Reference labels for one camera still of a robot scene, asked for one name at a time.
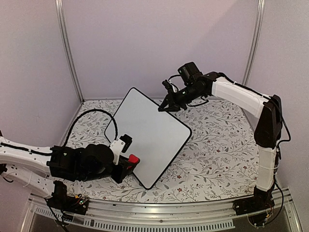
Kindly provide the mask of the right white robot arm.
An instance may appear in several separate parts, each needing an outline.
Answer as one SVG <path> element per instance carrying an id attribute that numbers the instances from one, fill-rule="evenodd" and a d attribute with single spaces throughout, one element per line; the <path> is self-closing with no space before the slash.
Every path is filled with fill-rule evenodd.
<path id="1" fill-rule="evenodd" d="M 268 96 L 231 80 L 222 72 L 203 74 L 194 62 L 178 69 L 184 88 L 176 89 L 170 79 L 162 82 L 167 95 L 160 104 L 160 112 L 186 110 L 197 98 L 213 96 L 231 102 L 257 120 L 254 141 L 259 152 L 259 171 L 255 188 L 267 192 L 275 185 L 283 127 L 281 99 Z"/>

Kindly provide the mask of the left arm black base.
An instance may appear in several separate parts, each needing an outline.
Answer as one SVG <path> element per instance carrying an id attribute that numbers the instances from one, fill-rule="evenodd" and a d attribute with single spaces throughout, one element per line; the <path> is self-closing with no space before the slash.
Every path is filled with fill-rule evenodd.
<path id="1" fill-rule="evenodd" d="M 51 198 L 47 199 L 47 205 L 51 208 L 60 210 L 61 212 L 69 212 L 79 215 L 86 215 L 89 206 L 89 198 L 78 194 L 69 196 L 67 194 L 67 186 L 61 181 L 53 181 L 55 185 Z"/>

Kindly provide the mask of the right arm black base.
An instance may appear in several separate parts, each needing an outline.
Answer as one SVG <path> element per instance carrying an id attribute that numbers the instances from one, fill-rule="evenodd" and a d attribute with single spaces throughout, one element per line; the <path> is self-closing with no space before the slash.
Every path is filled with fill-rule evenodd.
<path id="1" fill-rule="evenodd" d="M 265 226 L 274 212 L 273 189 L 274 185 L 268 191 L 262 191 L 255 187 L 253 196 L 233 201 L 233 210 L 236 212 L 236 215 L 263 211 L 260 214 L 249 216 L 248 221 L 255 227 Z"/>

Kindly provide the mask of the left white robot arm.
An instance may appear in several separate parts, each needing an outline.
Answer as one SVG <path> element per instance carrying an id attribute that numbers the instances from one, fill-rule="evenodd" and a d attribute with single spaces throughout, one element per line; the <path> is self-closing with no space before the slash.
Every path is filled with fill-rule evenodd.
<path id="1" fill-rule="evenodd" d="M 116 183 L 130 175 L 140 159 L 122 156 L 132 143 L 128 135 L 110 145 L 89 144 L 86 147 L 34 147 L 0 138 L 0 175 L 6 181 L 18 182 L 44 198 L 52 198 L 62 210 L 72 205 L 70 196 L 56 189 L 64 188 L 49 176 L 67 181 L 87 182 L 111 177 Z"/>

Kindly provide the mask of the red whiteboard eraser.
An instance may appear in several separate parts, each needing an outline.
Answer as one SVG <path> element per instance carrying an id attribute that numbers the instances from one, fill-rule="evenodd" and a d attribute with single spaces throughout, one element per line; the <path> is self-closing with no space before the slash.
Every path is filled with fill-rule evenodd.
<path id="1" fill-rule="evenodd" d="M 136 157 L 133 154 L 130 154 L 128 158 L 128 163 L 129 163 L 128 168 L 135 167 L 137 164 L 139 164 L 139 162 L 140 162 L 140 159 L 138 157 Z"/>

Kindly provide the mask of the white whiteboard black frame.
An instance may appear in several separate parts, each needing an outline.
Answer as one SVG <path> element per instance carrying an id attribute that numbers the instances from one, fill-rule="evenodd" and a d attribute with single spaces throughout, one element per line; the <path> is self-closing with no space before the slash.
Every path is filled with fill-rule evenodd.
<path id="1" fill-rule="evenodd" d="M 180 153 L 192 130 L 136 88 L 131 88 L 114 114 L 118 135 L 132 137 L 125 156 L 140 159 L 133 174 L 151 189 Z"/>

